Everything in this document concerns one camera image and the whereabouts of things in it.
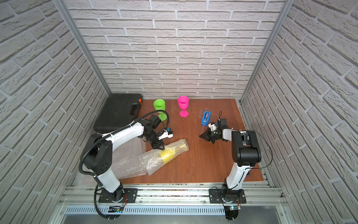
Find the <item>yellow plastic wine glass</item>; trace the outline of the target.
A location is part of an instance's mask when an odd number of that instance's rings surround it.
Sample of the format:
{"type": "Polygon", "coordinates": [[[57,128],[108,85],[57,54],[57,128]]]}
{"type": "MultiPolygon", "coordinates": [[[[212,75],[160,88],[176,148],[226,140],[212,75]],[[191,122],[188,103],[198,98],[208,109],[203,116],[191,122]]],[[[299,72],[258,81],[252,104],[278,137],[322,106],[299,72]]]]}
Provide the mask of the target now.
{"type": "Polygon", "coordinates": [[[178,155],[189,150],[187,141],[185,139],[178,140],[165,146],[165,149],[160,151],[160,157],[164,164],[169,163],[178,155]]]}

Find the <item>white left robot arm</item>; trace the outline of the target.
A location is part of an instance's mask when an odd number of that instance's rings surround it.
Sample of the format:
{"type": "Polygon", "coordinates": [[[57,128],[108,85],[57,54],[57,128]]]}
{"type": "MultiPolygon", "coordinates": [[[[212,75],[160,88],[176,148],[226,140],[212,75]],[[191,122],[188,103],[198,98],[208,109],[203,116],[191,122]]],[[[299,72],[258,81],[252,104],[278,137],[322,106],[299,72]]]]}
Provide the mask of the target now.
{"type": "Polygon", "coordinates": [[[122,185],[112,170],[113,151],[122,144],[140,136],[145,137],[153,149],[164,150],[163,139],[171,138],[172,131],[165,128],[164,133],[158,135],[153,124],[142,119],[111,133],[94,134],[81,153],[78,164],[79,173],[92,176],[106,192],[116,193],[122,188],[122,185]]]}

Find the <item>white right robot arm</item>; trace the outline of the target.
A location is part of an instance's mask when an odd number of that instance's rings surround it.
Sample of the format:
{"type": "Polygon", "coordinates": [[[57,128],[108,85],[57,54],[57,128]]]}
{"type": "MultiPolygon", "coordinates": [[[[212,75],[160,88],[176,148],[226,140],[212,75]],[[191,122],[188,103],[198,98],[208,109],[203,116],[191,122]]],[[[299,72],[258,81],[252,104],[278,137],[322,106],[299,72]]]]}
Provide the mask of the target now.
{"type": "Polygon", "coordinates": [[[230,190],[240,190],[248,172],[262,159],[256,131],[209,127],[200,138],[211,143],[216,140],[231,142],[234,165],[226,178],[226,186],[230,190]]]}

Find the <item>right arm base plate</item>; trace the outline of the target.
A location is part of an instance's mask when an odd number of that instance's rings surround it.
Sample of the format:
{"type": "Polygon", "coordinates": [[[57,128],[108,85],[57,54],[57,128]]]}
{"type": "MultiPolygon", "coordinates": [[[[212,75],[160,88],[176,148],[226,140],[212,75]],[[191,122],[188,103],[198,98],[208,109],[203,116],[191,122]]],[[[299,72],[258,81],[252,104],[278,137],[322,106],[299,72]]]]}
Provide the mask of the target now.
{"type": "Polygon", "coordinates": [[[246,196],[243,189],[231,190],[231,189],[218,189],[210,188],[209,200],[210,203],[216,204],[245,204],[247,203],[246,196]]]}

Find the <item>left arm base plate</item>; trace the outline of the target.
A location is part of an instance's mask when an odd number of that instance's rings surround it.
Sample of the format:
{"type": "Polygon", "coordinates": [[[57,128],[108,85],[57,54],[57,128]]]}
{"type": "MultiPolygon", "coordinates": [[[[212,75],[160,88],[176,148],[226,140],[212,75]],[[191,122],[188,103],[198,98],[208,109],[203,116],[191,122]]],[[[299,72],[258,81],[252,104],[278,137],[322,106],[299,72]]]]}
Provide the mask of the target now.
{"type": "Polygon", "coordinates": [[[113,193],[102,189],[98,201],[99,203],[135,203],[137,193],[137,188],[120,188],[113,193]]]}

